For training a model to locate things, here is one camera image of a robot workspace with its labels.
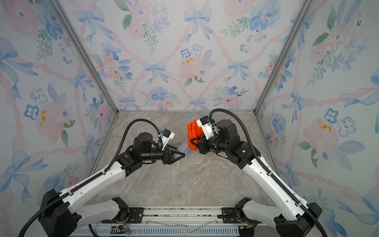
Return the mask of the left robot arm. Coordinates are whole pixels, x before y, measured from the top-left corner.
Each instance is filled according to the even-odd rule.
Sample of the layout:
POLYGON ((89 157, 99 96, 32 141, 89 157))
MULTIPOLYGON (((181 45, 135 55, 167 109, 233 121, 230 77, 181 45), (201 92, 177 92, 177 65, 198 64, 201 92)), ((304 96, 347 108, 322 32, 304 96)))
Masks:
POLYGON ((163 148, 153 141, 151 134, 140 133, 133 145, 116 156, 110 168, 95 173, 84 181, 60 192, 54 189, 44 194, 38 221, 49 237, 68 237, 76 229, 98 221, 125 223, 131 216, 126 202, 120 197, 85 205, 93 196, 113 183, 128 177, 147 163, 162 161, 171 165, 185 157, 185 153, 168 145, 170 137, 163 137, 163 148))

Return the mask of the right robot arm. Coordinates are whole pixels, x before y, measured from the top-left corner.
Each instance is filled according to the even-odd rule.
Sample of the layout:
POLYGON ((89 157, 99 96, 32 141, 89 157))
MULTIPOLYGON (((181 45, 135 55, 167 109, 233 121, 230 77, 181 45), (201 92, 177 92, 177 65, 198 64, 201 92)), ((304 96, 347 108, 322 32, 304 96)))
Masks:
POLYGON ((205 116, 196 121, 196 129, 201 129, 203 134, 190 142, 201 154, 225 153, 227 160, 252 177, 275 203, 267 206, 244 198, 235 206, 239 220, 266 224, 276 229, 281 237, 305 237, 316 227, 321 207, 307 202, 283 183, 260 152, 240 139, 231 120, 211 123, 205 116))

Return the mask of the purple fabric eyeglass case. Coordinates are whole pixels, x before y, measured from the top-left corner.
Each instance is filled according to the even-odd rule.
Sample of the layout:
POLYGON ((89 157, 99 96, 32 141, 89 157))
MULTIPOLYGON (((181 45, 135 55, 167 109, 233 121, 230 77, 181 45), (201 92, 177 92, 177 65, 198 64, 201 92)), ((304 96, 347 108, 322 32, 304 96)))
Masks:
POLYGON ((179 145, 176 150, 183 152, 185 154, 188 154, 189 152, 191 152, 188 140, 184 141, 181 145, 179 145))

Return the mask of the orange microfiber cloth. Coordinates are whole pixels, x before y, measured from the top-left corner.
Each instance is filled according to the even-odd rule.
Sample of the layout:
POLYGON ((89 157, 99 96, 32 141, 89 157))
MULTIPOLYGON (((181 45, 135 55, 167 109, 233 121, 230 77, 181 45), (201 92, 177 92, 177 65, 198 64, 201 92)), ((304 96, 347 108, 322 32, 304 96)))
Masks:
POLYGON ((190 141, 194 138, 201 137, 201 136, 204 136, 204 132, 201 129, 201 127, 197 125, 196 120, 194 120, 192 123, 189 123, 188 124, 188 146, 191 151, 199 150, 199 148, 193 145, 190 141))

